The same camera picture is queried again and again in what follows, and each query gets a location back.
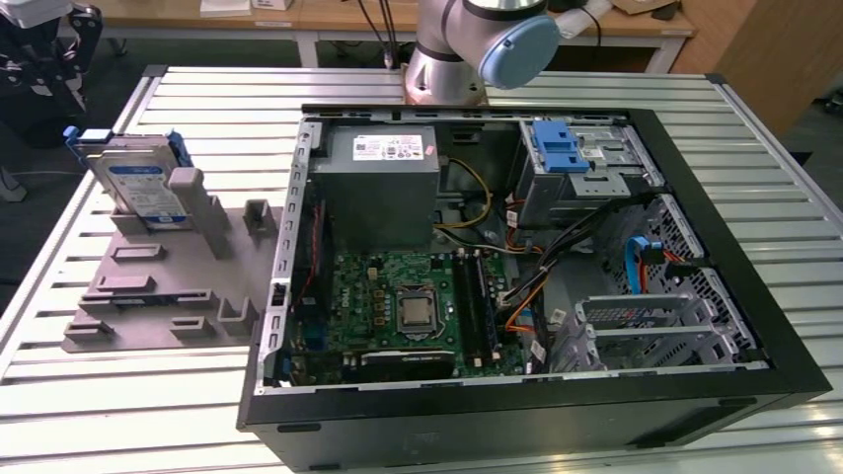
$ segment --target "ram slot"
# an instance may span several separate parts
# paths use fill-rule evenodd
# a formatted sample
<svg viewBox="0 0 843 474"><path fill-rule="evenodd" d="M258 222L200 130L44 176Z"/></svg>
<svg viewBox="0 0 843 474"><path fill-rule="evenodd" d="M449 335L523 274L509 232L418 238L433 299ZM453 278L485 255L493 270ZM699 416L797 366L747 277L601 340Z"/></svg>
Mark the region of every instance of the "ram slot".
<svg viewBox="0 0 843 474"><path fill-rule="evenodd" d="M483 258L473 254L473 267L477 279L479 298L476 300L476 308L479 310L479 322L481 333L485 335L484 355L485 359L499 360L497 352L497 330L495 328L495 311L491 305L491 296L488 295L488 287L485 286L485 268L483 266Z"/></svg>
<svg viewBox="0 0 843 474"><path fill-rule="evenodd" d="M460 340L463 343L463 358L468 366L481 364L481 333L476 330L475 309L472 299L472 266L464 256L452 256L453 295L460 321Z"/></svg>

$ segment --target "blue hard drive label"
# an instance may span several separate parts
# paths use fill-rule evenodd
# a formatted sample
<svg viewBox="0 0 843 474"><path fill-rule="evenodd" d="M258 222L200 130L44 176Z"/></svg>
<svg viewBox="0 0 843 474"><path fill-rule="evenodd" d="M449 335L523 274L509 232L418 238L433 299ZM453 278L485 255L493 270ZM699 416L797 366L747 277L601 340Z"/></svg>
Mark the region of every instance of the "blue hard drive label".
<svg viewBox="0 0 843 474"><path fill-rule="evenodd" d="M110 166L108 173L117 193L140 218L161 226L185 220L186 212L165 185L168 176L160 166Z"/></svg>

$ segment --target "black plastic frame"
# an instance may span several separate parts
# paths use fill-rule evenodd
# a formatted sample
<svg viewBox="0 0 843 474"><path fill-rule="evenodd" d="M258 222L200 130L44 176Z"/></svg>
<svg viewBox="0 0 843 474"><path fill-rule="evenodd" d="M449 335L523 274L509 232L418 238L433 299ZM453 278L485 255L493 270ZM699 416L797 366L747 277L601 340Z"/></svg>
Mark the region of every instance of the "black plastic frame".
<svg viewBox="0 0 843 474"><path fill-rule="evenodd" d="M477 113L516 117L543 114L627 117L669 184L672 194L705 254L711 257L732 301L748 320L771 368L669 376L540 380L535 383L508 385L435 386L376 392L354 389L317 389L316 393L309 394L254 395L258 351L253 348L249 355L237 423L241 430L248 430L249 425L260 424L296 425L326 420L529 410L579 405L657 402L671 399L719 399L720 406L740 405L749 408L745 412L748 415L761 408L775 409L792 406L831 390L821 370L652 111L384 105L302 106L302 111L305 114L325 114L324 121L348 120L354 123L360 123L361 120L373 120L342 118L341 113L366 114L374 111L389 111L393 120L400 119L401 113L429 114L433 111L449 115L465 115L467 118ZM767 401L761 402L756 397L763 397ZM705 427L711 427L717 420L724 419L725 412L728 411L723 412L723 417L705 420L692 433L683 433L681 438L693 438L693 433L709 431ZM640 444L661 445L664 442L648 440Z"/></svg>

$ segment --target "motherboard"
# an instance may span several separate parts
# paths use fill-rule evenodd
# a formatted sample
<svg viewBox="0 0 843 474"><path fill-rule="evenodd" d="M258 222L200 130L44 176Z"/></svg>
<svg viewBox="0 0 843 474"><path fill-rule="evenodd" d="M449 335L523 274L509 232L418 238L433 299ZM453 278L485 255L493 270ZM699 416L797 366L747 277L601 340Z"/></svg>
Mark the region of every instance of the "motherboard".
<svg viewBox="0 0 843 474"><path fill-rule="evenodd" d="M340 253L332 288L329 320L298 330L316 383L523 373L517 339L497 340L499 254Z"/></svg>

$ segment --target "yellow wire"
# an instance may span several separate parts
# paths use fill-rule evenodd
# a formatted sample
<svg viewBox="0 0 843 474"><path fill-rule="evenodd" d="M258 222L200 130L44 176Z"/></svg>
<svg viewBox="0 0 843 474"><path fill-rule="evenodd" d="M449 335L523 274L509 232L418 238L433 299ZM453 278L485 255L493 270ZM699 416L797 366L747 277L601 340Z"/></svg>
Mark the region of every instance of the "yellow wire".
<svg viewBox="0 0 843 474"><path fill-rule="evenodd" d="M463 160L460 160L457 158L451 158L451 161L459 163L460 166L463 166L465 171L469 172L469 174L473 176L473 178L479 182L479 185L483 187L483 192L485 193L485 206L483 207L483 212L472 220L468 220L465 222L456 222L453 224L445 224L445 223L433 224L433 227L436 227L437 229L461 229L461 228L465 228L465 227L471 227L475 224L477 224L479 222L483 222L483 220L488 216L488 211L491 210L491 192L488 191L488 186L485 185L485 181L479 176L479 174L472 169L472 167L468 165L468 163L465 163L465 161L463 161Z"/></svg>

